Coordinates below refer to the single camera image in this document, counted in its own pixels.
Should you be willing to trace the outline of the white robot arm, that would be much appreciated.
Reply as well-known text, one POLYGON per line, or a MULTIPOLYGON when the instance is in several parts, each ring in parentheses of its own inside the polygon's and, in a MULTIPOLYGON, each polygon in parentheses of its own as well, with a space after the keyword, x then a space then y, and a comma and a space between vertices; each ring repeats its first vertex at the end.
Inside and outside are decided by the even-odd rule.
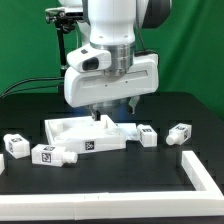
POLYGON ((172 0, 59 0, 78 18, 84 45, 67 55, 64 96, 72 107, 87 106, 95 119, 99 104, 125 99, 134 111, 141 95, 157 90, 159 57, 135 50, 136 30, 156 28, 169 16, 172 0))

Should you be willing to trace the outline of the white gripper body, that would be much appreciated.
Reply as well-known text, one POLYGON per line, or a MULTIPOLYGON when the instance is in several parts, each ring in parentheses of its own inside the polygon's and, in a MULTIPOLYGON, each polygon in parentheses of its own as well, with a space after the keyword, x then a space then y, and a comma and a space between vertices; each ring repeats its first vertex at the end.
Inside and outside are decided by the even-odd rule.
POLYGON ((134 58, 129 71, 121 76, 107 75, 104 70, 77 72, 69 67, 64 80, 64 97, 75 107, 123 99, 155 92, 158 88, 158 55, 134 58))

